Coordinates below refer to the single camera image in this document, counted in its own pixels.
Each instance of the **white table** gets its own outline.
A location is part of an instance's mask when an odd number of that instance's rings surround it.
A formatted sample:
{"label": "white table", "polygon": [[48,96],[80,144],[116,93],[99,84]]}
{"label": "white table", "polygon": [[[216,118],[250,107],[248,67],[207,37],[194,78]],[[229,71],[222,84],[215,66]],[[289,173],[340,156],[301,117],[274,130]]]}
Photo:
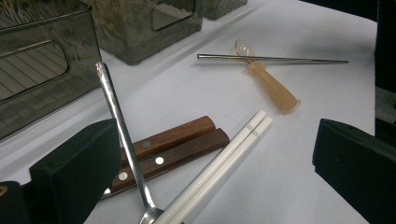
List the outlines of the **white table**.
{"label": "white table", "polygon": [[[366,223],[314,172],[319,120],[375,129],[376,23],[294,0],[250,0],[203,30],[128,66],[102,51],[133,141],[208,115],[231,138],[260,109],[274,119],[211,200],[186,223]],[[197,53],[233,54],[248,39],[257,55],[349,60],[349,64],[268,65],[301,99],[280,115],[243,63],[204,63]],[[30,180],[27,169],[85,126],[109,119],[95,90],[0,143],[0,181]],[[160,208],[216,156],[212,153],[148,182]],[[136,188],[97,204],[86,223],[137,223],[144,213]]]}

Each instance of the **beige handle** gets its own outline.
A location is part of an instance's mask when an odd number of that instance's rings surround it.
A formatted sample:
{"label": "beige handle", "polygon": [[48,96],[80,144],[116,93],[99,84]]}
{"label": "beige handle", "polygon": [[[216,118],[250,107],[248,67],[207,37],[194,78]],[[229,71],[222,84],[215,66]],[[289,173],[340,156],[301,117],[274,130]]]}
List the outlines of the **beige handle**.
{"label": "beige handle", "polygon": [[290,114],[299,106],[300,101],[265,70],[264,64],[250,63],[247,69],[259,79],[271,100],[283,114]]}

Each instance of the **plastic container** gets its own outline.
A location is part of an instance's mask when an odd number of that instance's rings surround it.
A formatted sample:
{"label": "plastic container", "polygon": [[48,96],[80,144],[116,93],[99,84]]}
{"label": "plastic container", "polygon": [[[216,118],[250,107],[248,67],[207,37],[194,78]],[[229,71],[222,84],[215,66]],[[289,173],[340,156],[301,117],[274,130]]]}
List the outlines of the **plastic container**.
{"label": "plastic container", "polygon": [[204,0],[85,0],[101,49],[138,64],[202,28]]}
{"label": "plastic container", "polygon": [[210,20],[217,20],[247,3],[248,0],[206,0],[204,15]]}
{"label": "plastic container", "polygon": [[99,87],[91,7],[0,1],[0,138]]}

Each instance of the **brown wooden handle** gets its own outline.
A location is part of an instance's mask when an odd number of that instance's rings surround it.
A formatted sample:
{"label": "brown wooden handle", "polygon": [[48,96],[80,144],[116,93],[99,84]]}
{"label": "brown wooden handle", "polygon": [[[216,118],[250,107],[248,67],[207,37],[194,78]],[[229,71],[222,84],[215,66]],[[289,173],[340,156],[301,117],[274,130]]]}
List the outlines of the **brown wooden handle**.
{"label": "brown wooden handle", "polygon": [[[216,129],[195,139],[192,139],[182,145],[173,147],[164,152],[158,153],[153,157],[142,160],[139,164],[145,179],[161,175],[167,171],[173,170],[180,165],[195,160],[203,155],[212,152],[230,143],[230,139],[222,129]],[[163,159],[162,164],[156,160]],[[111,184],[110,194],[120,192],[135,185],[134,176],[130,167],[120,170]]]}
{"label": "brown wooden handle", "polygon": [[247,69],[259,78],[268,96],[283,114],[290,114],[298,107],[300,101],[265,70],[264,64],[251,63],[247,66]]}
{"label": "brown wooden handle", "polygon": [[[212,119],[208,116],[204,116],[135,142],[134,152],[136,153],[137,158],[142,160],[147,156],[155,155],[170,147],[175,147],[184,142],[190,141],[197,136],[212,132],[215,129],[216,126]],[[123,148],[121,149],[121,163],[122,166],[128,165],[128,160]]]}

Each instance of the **white chopsticks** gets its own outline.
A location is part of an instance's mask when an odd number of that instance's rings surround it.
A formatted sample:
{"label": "white chopsticks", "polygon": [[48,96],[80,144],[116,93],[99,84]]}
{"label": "white chopsticks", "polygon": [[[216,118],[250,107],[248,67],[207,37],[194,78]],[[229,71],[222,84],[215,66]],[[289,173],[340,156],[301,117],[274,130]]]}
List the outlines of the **white chopsticks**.
{"label": "white chopsticks", "polygon": [[165,209],[155,224],[180,224],[208,192],[221,180],[244,152],[270,126],[271,118],[259,111],[230,144]]}

